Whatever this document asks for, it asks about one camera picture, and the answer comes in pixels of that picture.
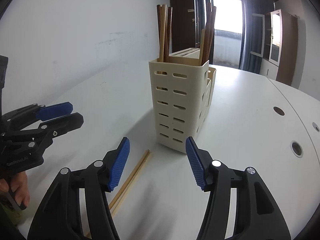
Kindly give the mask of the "person's left hand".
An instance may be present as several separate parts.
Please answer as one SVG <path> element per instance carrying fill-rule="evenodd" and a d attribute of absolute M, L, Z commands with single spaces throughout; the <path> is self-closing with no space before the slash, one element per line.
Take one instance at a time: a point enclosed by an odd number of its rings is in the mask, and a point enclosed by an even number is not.
<path fill-rule="evenodd" d="M 14 175 L 10 184 L 5 179 L 1 179 L 1 191 L 8 192 L 9 189 L 14 193 L 15 202 L 19 206 L 23 204 L 25 207 L 28 207 L 30 193 L 28 189 L 28 177 L 25 171 Z"/>

